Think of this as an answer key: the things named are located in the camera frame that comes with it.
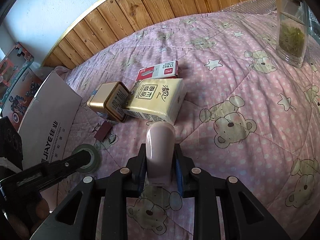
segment glass jar with green tea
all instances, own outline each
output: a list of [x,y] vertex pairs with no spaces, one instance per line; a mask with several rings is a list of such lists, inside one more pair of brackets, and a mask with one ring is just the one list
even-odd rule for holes
[[304,0],[276,0],[277,45],[281,59],[301,67],[308,42],[308,5]]

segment tape roll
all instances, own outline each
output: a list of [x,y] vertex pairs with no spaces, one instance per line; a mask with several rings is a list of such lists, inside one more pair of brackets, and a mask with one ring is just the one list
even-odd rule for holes
[[100,158],[99,152],[90,144],[81,144],[76,149],[74,149],[74,151],[72,152],[72,155],[82,150],[85,150],[90,153],[91,160],[87,165],[80,167],[77,171],[80,173],[95,172],[100,166],[101,158]]

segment yellow tissue pack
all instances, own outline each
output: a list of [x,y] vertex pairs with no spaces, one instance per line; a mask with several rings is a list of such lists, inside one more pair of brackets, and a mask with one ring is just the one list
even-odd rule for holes
[[144,79],[135,83],[123,110],[133,117],[173,125],[185,95],[182,78]]

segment pink bedsheet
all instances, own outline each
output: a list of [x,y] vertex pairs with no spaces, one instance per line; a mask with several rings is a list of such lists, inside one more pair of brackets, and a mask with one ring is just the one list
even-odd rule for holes
[[[64,157],[82,143],[96,143],[92,128],[103,120],[86,101],[98,84],[122,81],[131,89],[140,68],[178,60],[188,89],[175,122],[184,155],[214,176],[238,177],[298,239],[320,209],[320,47],[310,37],[296,69],[277,56],[275,38],[271,15],[194,15],[136,32],[71,72],[58,67],[83,97]],[[102,164],[92,175],[125,166],[145,142],[148,125],[128,118],[113,126],[116,140],[100,150]],[[75,173],[59,185],[59,201],[83,176]],[[153,193],[147,186],[142,198],[128,199],[129,239],[192,239],[194,202],[175,190],[174,183]],[[153,215],[146,220],[147,209]]]

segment red and white box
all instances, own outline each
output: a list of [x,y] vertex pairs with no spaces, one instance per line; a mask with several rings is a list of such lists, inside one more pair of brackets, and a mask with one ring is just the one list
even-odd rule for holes
[[142,68],[139,70],[136,81],[155,78],[178,78],[178,61],[173,60],[153,67]]

